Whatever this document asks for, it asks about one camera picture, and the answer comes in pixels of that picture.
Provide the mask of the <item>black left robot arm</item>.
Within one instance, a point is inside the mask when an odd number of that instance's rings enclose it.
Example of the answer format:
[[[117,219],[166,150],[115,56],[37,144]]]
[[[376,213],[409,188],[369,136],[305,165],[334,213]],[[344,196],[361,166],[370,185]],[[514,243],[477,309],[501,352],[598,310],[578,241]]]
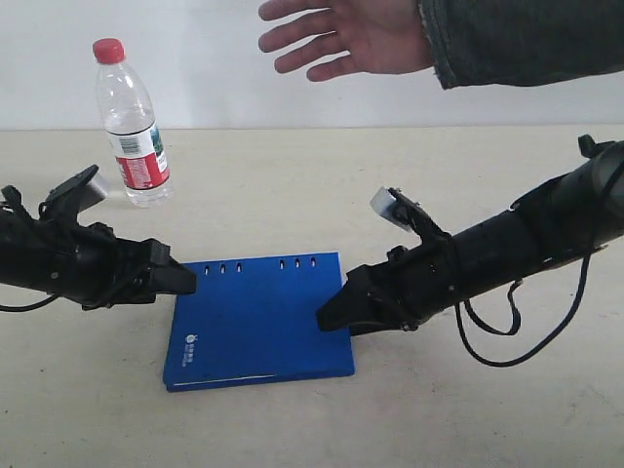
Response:
[[[82,225],[68,199],[46,204],[35,219],[13,185],[1,193],[3,285],[64,298],[85,311],[196,292],[196,274],[168,245],[118,237],[102,222]]]

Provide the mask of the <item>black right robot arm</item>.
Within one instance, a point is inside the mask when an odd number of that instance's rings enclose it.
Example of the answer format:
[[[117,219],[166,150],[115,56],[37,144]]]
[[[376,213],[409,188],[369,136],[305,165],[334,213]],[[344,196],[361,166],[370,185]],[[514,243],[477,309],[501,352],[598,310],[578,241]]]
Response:
[[[360,265],[316,313],[321,331],[414,331],[446,309],[541,271],[571,263],[623,234],[623,144],[582,136],[585,161],[509,209],[450,234],[400,189],[370,201],[382,218],[421,240],[385,261]]]

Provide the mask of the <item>dark green sleeved forearm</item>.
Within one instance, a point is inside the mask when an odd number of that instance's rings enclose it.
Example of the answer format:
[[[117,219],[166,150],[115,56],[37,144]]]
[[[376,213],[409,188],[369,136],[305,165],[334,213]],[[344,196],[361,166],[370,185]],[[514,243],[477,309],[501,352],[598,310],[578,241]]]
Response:
[[[623,69],[620,1],[420,1],[445,90],[532,88]]]

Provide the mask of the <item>person's open hand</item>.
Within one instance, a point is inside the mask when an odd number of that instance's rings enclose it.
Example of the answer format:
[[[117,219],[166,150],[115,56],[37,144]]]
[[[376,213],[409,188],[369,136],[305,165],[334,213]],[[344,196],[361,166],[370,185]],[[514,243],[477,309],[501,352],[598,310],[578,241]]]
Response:
[[[276,53],[274,69],[306,70],[313,83],[368,73],[404,75],[434,61],[417,1],[264,1],[261,20],[283,20],[262,33],[258,48]]]

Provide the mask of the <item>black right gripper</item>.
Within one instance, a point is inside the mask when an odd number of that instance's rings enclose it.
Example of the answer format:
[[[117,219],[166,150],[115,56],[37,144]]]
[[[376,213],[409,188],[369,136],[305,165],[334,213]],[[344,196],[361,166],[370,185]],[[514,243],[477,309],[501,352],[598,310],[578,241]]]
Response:
[[[379,263],[347,272],[344,287],[316,313],[322,332],[415,331],[468,298],[463,232],[413,249],[398,246]]]

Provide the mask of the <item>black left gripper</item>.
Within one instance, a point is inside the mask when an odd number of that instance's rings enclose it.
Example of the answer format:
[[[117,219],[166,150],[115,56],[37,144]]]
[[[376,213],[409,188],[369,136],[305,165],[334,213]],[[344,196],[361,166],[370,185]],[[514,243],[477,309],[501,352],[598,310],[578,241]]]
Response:
[[[197,289],[196,274],[170,258],[171,247],[154,238],[133,241],[119,238],[113,228],[95,222],[88,226],[96,241],[96,289],[79,300],[83,310],[114,305],[148,304],[158,294],[189,295]]]

